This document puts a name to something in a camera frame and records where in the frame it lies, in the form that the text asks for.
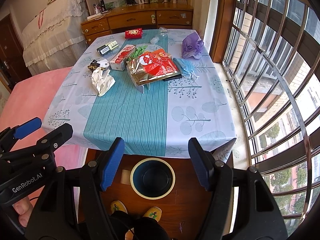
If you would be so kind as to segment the left hand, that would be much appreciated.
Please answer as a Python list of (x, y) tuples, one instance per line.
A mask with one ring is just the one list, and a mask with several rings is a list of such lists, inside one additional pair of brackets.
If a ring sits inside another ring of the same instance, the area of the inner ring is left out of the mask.
[(19, 223), (21, 226), (26, 228), (33, 211), (33, 205), (31, 204), (29, 197), (19, 200), (13, 205), (13, 207), (18, 213)]

